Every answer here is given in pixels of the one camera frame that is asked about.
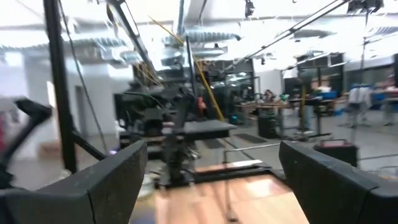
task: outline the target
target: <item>wooden platform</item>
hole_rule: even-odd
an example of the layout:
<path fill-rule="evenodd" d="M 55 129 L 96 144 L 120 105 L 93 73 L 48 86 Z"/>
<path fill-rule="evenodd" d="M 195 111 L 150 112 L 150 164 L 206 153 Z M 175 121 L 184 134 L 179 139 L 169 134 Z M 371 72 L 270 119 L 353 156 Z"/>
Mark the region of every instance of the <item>wooden platform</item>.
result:
<path fill-rule="evenodd" d="M 238 223 L 308 223 L 294 194 L 272 175 L 229 180 L 229 187 Z M 225 181 L 157 191 L 137 202 L 134 213 L 135 224 L 227 223 Z"/>

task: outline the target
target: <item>floor mat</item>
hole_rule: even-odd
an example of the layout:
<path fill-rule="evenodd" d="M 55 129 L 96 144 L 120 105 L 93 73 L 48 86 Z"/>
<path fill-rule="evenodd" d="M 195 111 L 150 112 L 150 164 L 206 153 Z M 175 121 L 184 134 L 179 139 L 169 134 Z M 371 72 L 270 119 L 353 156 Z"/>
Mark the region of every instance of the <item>floor mat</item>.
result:
<path fill-rule="evenodd" d="M 224 147 L 224 145 L 217 139 L 203 140 L 203 143 L 205 143 L 205 146 L 209 149 L 219 149 Z"/>
<path fill-rule="evenodd" d="M 253 144 L 258 144 L 258 143 L 265 143 L 267 140 L 253 136 L 251 134 L 246 134 L 246 133 L 239 133 L 239 134 L 234 134 L 236 137 L 243 139 L 247 142 L 253 143 Z"/>

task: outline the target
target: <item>yellow pole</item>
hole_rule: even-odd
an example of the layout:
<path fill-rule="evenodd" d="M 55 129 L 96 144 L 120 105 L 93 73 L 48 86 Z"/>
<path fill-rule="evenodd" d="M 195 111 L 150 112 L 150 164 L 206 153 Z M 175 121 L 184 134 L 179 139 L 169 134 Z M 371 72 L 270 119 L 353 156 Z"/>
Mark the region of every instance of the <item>yellow pole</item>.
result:
<path fill-rule="evenodd" d="M 159 22 L 157 22 L 156 20 L 154 20 L 151 16 L 148 16 L 156 25 L 160 26 L 163 30 L 165 30 L 166 32 L 168 32 L 172 37 L 174 37 L 176 40 L 178 40 L 181 44 L 184 44 L 184 41 L 182 41 L 179 37 L 177 37 L 175 34 L 173 34 L 171 31 L 169 31 L 166 27 L 164 27 L 162 24 L 160 24 Z M 203 73 L 203 70 L 201 69 L 198 60 L 192 55 L 193 60 L 195 61 L 196 66 L 198 67 L 198 71 L 200 74 L 200 78 L 203 82 L 203 84 L 205 85 L 205 88 L 207 90 L 207 92 L 210 95 L 210 99 L 214 104 L 214 107 L 216 108 L 217 114 L 218 114 L 218 118 L 220 119 L 220 121 L 224 121 L 224 116 L 220 110 L 220 107 L 218 106 L 218 103 L 216 101 L 216 98 L 213 95 L 213 92 L 209 86 L 209 84 L 206 81 L 205 78 L 205 74 Z"/>

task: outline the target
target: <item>gray concrete floor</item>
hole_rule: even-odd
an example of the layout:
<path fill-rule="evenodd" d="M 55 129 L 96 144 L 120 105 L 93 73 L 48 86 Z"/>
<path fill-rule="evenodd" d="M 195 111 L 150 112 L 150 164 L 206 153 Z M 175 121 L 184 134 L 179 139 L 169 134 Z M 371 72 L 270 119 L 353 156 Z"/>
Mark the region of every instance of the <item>gray concrete floor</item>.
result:
<path fill-rule="evenodd" d="M 359 127 L 356 131 L 355 144 L 359 147 L 360 168 L 364 170 L 377 170 L 385 166 L 398 166 L 398 125 L 392 127 L 382 126 L 382 113 L 372 111 L 368 114 L 370 128 Z M 324 132 L 330 132 L 335 139 L 350 139 L 351 129 L 339 127 L 338 125 L 345 121 L 344 116 L 323 118 L 322 129 Z M 298 124 L 297 118 L 286 117 L 286 126 L 293 126 Z M 257 136 L 256 124 L 250 128 L 239 128 L 233 131 L 234 133 L 248 133 Z M 105 136 L 108 148 L 117 145 L 115 136 Z M 248 142 L 242 141 L 238 138 L 230 137 L 229 141 L 235 143 L 239 147 L 255 146 Z M 99 137 L 90 138 L 90 142 L 102 148 Z M 268 140 L 266 144 L 272 144 L 279 141 Z M 312 147 L 312 143 L 304 143 L 308 147 Z M 196 161 L 197 166 L 208 166 L 219 164 L 221 162 L 221 150 L 208 149 L 201 141 L 197 142 L 197 147 L 202 153 L 202 159 Z M 275 169 L 281 169 L 278 159 L 278 147 L 267 147 L 262 149 L 254 149 L 248 153 L 260 159 Z M 390 154 L 397 154 L 394 157 L 383 157 Z M 247 160 L 239 152 L 229 154 L 229 161 Z M 89 155 L 81 156 L 79 167 L 84 169 L 95 163 L 95 160 Z M 149 166 L 154 167 L 159 163 L 151 163 Z M 14 161 L 10 171 L 15 175 L 15 184 L 27 189 L 38 189 L 53 181 L 56 181 L 62 170 L 62 163 L 56 159 L 40 159 L 35 161 Z"/>

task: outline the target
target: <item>white shirt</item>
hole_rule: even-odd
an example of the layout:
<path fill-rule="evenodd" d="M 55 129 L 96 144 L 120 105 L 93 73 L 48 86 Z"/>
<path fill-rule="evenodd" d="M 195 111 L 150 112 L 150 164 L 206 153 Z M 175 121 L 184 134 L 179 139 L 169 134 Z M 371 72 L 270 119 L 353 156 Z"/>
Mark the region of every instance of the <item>white shirt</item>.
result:
<path fill-rule="evenodd" d="M 348 103 L 365 103 L 369 108 L 372 106 L 371 93 L 368 87 L 353 88 L 349 91 Z"/>

